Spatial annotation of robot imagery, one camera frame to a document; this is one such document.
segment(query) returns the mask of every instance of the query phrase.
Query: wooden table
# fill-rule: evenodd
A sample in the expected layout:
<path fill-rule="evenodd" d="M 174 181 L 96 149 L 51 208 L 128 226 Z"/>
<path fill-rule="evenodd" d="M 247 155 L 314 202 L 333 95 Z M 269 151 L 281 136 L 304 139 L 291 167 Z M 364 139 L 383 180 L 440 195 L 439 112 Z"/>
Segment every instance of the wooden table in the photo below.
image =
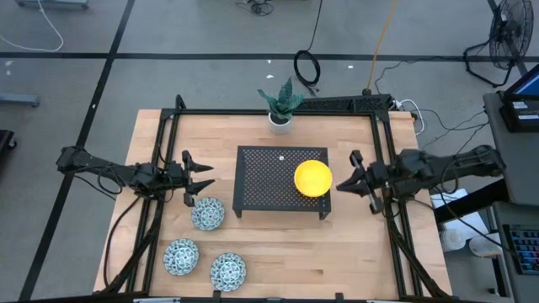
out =
<path fill-rule="evenodd" d="M 139 111 L 126 163 L 151 161 L 159 115 L 160 110 Z M 397 152 L 417 148 L 410 114 L 391 112 L 390 116 Z M 382 124 L 379 129 L 384 158 L 388 159 Z M 237 146 L 241 145 L 327 147 L 334 175 L 328 218 L 320 221 L 316 213 L 274 211 L 246 211 L 242 219 L 236 218 L 232 195 Z M 334 298 L 336 292 L 343 292 L 346 299 L 396 299 L 385 219 L 369 211 L 366 197 L 335 190 L 336 184 L 352 173 L 349 154 L 353 149 L 361 150 L 365 165 L 376 160 L 368 118 L 295 116 L 291 133 L 275 136 L 263 115 L 181 115 L 175 159 L 181 160 L 181 151 L 189 150 L 196 162 L 215 168 L 193 177 L 216 180 L 199 198 L 217 197 L 227 212 L 219 229 L 201 231 L 191 222 L 191 208 L 184 205 L 181 190 L 165 205 L 150 295 L 211 296 L 211 263 L 222 253 L 237 253 L 247 264 L 247 279 L 238 290 L 223 293 L 226 297 Z M 416 198 L 430 202 L 426 191 Z M 118 196 L 111 225 L 133 199 L 130 190 Z M 419 261 L 438 285 L 451 293 L 432 211 L 414 202 L 407 207 Z M 140 210 L 141 202 L 123 218 L 113 236 L 109 279 L 132 253 Z M 195 241 L 200 250 L 198 265 L 184 277 L 169 274 L 163 266 L 165 248 L 178 238 Z M 408 263 L 404 257 L 402 260 L 407 290 L 412 294 Z M 141 288 L 145 262 L 143 257 L 136 290 Z M 96 290 L 104 288 L 102 268 L 103 260 Z"/>

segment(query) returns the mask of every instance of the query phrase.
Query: perforated metal platform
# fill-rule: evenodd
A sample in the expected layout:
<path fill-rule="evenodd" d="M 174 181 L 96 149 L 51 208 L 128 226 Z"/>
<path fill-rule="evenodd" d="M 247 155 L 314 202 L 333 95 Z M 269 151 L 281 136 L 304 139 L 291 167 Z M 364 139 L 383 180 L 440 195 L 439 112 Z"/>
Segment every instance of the perforated metal platform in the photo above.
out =
<path fill-rule="evenodd" d="M 329 191 L 309 198 L 294 185 L 296 167 L 306 160 L 328 165 L 328 149 L 319 147 L 239 146 L 237 148 L 234 203 L 242 210 L 314 211 L 324 219 L 331 212 Z"/>

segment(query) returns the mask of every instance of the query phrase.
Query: concrete floor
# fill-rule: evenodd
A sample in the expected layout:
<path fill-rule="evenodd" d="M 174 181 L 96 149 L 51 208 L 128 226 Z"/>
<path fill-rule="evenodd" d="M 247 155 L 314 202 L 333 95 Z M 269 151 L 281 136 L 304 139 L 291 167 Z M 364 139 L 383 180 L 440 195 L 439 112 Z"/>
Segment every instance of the concrete floor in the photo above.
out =
<path fill-rule="evenodd" d="M 126 0 L 92 0 L 88 11 L 45 10 L 64 36 L 62 51 L 107 52 L 125 4 Z M 136 0 L 119 52 L 294 53 L 306 48 L 318 1 L 277 0 L 274 6 L 270 16 L 257 18 L 232 0 Z M 325 2 L 312 53 L 371 54 L 390 6 L 390 0 Z M 484 0 L 401 2 L 381 53 L 459 56 L 467 46 L 488 38 L 491 18 Z M 0 35 L 30 47 L 57 45 L 37 10 L 19 8 L 11 1 L 0 3 Z M 0 51 L 18 50 L 0 43 Z M 528 55 L 539 55 L 539 40 L 533 40 Z M 75 143 L 104 65 L 104 60 L 0 58 L 0 63 L 8 61 L 13 62 L 0 64 L 0 92 L 39 94 L 41 106 L 0 105 L 0 129 L 14 130 L 19 139 L 0 174 L 0 242 L 6 243 L 0 246 L 0 301 L 19 297 L 60 187 L 61 175 L 54 163 L 63 146 Z M 379 62 L 376 76 L 395 63 Z M 302 70 L 311 68 L 301 64 Z M 365 87 L 370 62 L 321 61 L 321 66 L 320 97 L 353 95 Z M 504 75 L 490 63 L 474 67 L 490 77 Z M 190 108 L 263 109 L 266 105 L 256 89 L 275 91 L 293 74 L 292 61 L 116 60 L 86 148 L 96 156 L 123 162 L 138 109 L 172 107 L 177 93 Z M 518 77 L 514 72 L 510 82 Z M 295 84 L 302 89 L 299 82 Z M 480 111 L 482 95 L 494 91 L 465 73 L 463 63 L 448 62 L 402 64 L 387 72 L 380 89 L 437 111 L 447 125 Z M 424 117 L 427 129 L 418 136 L 420 146 L 443 133 L 432 114 Z M 468 125 L 484 121 L 486 116 L 481 116 Z M 426 150 L 438 155 L 456 152 L 471 134 L 453 132 Z M 488 127 L 468 147 L 483 143 L 493 144 Z M 489 182 L 464 178 L 462 187 L 472 191 Z M 73 182 L 33 298 L 91 292 L 112 208 L 86 184 Z M 455 295 L 510 301 L 486 293 L 495 286 L 489 260 L 463 250 L 448 253 L 446 261 Z"/>

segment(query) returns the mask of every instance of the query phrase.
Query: blue and white bowl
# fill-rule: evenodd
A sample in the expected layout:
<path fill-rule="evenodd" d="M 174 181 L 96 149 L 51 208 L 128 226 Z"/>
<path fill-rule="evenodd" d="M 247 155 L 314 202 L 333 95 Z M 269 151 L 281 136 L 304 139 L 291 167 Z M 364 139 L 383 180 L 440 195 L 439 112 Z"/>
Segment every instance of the blue and white bowl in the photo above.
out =
<path fill-rule="evenodd" d="M 247 266 L 235 253 L 223 253 L 211 265 L 211 283 L 220 291 L 237 290 L 245 282 L 246 276 Z"/>
<path fill-rule="evenodd" d="M 225 208 L 215 198 L 204 198 L 195 203 L 191 212 L 191 220 L 203 231 L 212 231 L 225 220 Z"/>
<path fill-rule="evenodd" d="M 176 276 L 190 273 L 199 262 L 199 248 L 190 239 L 172 242 L 163 256 L 165 269 Z"/>

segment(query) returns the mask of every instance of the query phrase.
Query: white pot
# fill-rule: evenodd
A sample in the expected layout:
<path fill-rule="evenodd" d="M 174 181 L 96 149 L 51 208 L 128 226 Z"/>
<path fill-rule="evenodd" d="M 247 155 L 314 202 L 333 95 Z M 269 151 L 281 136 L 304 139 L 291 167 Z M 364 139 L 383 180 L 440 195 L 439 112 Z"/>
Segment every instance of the white pot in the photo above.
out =
<path fill-rule="evenodd" d="M 268 120 L 270 127 L 269 129 L 276 135 L 288 134 L 290 132 L 290 129 L 292 128 L 292 119 L 288 120 L 288 122 L 284 123 L 283 125 L 278 125 L 271 120 L 271 114 L 268 114 Z"/>

